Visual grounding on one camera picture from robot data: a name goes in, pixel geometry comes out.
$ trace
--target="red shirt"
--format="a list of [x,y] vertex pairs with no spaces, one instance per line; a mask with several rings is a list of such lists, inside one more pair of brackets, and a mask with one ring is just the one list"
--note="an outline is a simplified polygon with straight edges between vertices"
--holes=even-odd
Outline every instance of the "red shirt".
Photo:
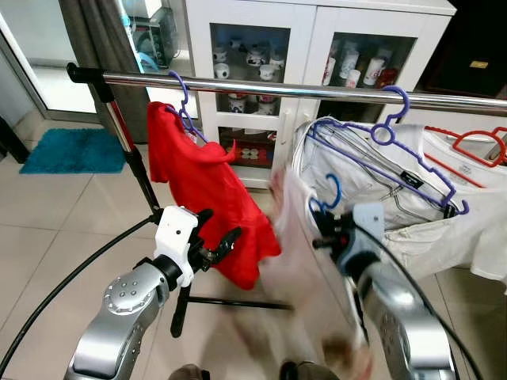
[[200,231],[207,248],[216,248],[229,230],[242,228],[232,252],[215,267],[239,287],[251,289],[259,276],[258,261],[280,254],[271,224],[228,164],[234,160],[234,149],[226,154],[216,142],[197,146],[166,106],[148,105],[151,179],[169,182],[179,206],[196,213],[213,210]]

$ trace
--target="teal rug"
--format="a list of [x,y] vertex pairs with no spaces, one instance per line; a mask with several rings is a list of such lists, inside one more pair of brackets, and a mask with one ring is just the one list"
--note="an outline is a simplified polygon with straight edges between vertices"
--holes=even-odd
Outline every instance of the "teal rug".
[[119,173],[124,163],[118,139],[105,129],[50,129],[19,173]]

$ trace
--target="red hanger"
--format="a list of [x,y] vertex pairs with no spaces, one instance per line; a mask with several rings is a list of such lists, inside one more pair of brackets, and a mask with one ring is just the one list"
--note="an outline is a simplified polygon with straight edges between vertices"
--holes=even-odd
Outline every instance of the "red hanger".
[[[499,165],[502,162],[506,161],[505,160],[505,142],[500,137],[497,136],[497,133],[500,131],[507,132],[507,128],[496,127],[493,129],[492,132],[470,131],[467,133],[463,133],[462,135],[459,135],[453,131],[448,131],[447,129],[437,128],[437,127],[426,126],[425,129],[427,129],[428,131],[435,131],[435,132],[443,133],[445,135],[450,135],[452,137],[456,137],[456,141],[452,144],[452,147],[454,148],[454,150],[456,150],[462,154],[465,154],[469,158],[471,158],[471,159],[473,159],[485,166],[488,166],[490,168],[493,168],[494,166]],[[476,156],[475,154],[473,154],[473,153],[469,152],[468,150],[465,150],[461,146],[459,146],[459,144],[466,137],[468,137],[470,135],[485,135],[485,136],[491,137],[494,141],[497,142],[498,146],[500,147],[500,153],[498,154],[498,157],[494,161],[487,161],[484,158],[480,158],[480,157]]]
[[[470,132],[467,132],[467,133],[465,133],[463,135],[459,135],[459,134],[457,134],[457,133],[455,133],[453,131],[448,131],[447,129],[437,128],[437,127],[426,126],[425,129],[428,130],[428,131],[435,131],[435,132],[443,133],[445,135],[450,135],[452,137],[456,137],[456,141],[452,144],[452,147],[454,148],[454,150],[457,150],[458,152],[460,152],[462,154],[465,154],[469,158],[472,158],[473,160],[476,160],[477,162],[479,162],[479,163],[481,163],[481,164],[483,164],[485,166],[488,166],[488,167],[492,168],[492,167],[494,167],[494,166],[502,163],[503,161],[505,161],[505,143],[496,134],[499,131],[507,131],[507,128],[497,127],[492,132],[488,132],[488,131],[470,131]],[[463,139],[465,139],[467,136],[470,136],[470,135],[485,135],[485,136],[491,137],[494,141],[496,141],[497,144],[500,146],[500,153],[498,155],[498,158],[495,161],[493,161],[493,162],[487,161],[487,160],[484,160],[483,158],[480,158],[480,157],[476,156],[475,154],[469,152],[468,150],[465,150],[462,147],[460,147],[459,143],[461,143],[463,141]],[[456,176],[458,176],[460,178],[463,178],[464,180],[470,182],[471,184],[474,184],[478,188],[485,188],[486,187],[483,184],[480,184],[479,182],[477,182],[475,180],[472,180],[471,178],[469,178],[469,177],[465,176],[464,174],[458,172],[457,170],[455,170],[451,166],[445,164],[444,162],[442,162],[442,161],[434,158],[430,154],[426,154],[425,153],[425,157],[429,158],[433,162],[435,162],[438,165],[442,166],[443,168],[445,168],[449,172],[454,173]]]

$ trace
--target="clothes rack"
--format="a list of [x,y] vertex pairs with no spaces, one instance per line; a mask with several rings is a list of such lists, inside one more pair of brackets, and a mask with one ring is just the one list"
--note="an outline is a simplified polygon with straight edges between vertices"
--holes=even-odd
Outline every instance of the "clothes rack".
[[[156,224],[162,216],[162,209],[151,187],[146,168],[137,148],[135,147],[127,125],[115,102],[109,85],[126,85],[138,87],[162,87],[180,89],[178,80],[159,74],[126,74],[114,73],[102,69],[76,67],[67,65],[67,73],[75,83],[92,85],[100,100],[105,103],[112,118],[116,136],[124,151],[125,160],[137,179],[141,190],[152,212],[152,220]],[[189,91],[208,91],[216,93],[248,93],[272,95],[278,97],[301,97],[324,99],[328,101],[348,101],[373,104],[402,104],[403,99],[396,93],[377,89],[347,89],[318,85],[290,85],[284,83],[241,82],[206,78],[182,78]],[[507,116],[507,101],[499,99],[483,99],[477,97],[458,97],[452,95],[434,95],[409,93],[412,108],[436,109],[462,112],[494,112]],[[189,302],[219,304],[225,306],[247,306],[267,309],[290,310],[289,305],[269,302],[232,301],[221,298],[205,298],[190,295],[190,287],[182,288],[177,300],[177,307],[171,323],[171,334],[181,335],[185,313]]]

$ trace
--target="black rack stand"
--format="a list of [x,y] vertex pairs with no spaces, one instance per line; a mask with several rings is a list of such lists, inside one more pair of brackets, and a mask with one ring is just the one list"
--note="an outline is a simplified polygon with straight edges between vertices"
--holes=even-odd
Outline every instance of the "black rack stand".
[[[105,104],[109,115],[112,118],[116,137],[120,140],[121,147],[124,151],[125,161],[130,166],[131,171],[143,191],[144,197],[148,202],[148,206],[152,212],[151,220],[158,225],[162,217],[163,209],[160,208],[157,197],[151,187],[151,182],[148,178],[146,167],[143,164],[141,154],[134,145],[130,132],[128,131],[125,120],[121,114],[118,105],[115,102],[114,95],[111,88],[104,80],[104,71],[101,69],[90,69],[76,67],[73,63],[67,65],[67,73],[74,83],[87,83],[93,85],[97,91],[101,101]],[[177,298],[177,305],[174,311],[173,320],[171,322],[171,335],[179,337],[185,322],[186,310],[189,302],[207,303],[212,305],[223,306],[242,306],[242,307],[257,307],[264,309],[276,310],[292,310],[290,305],[270,302],[250,302],[250,301],[237,301],[222,298],[209,298],[209,297],[196,297],[190,295],[191,287],[182,287],[180,294]]]

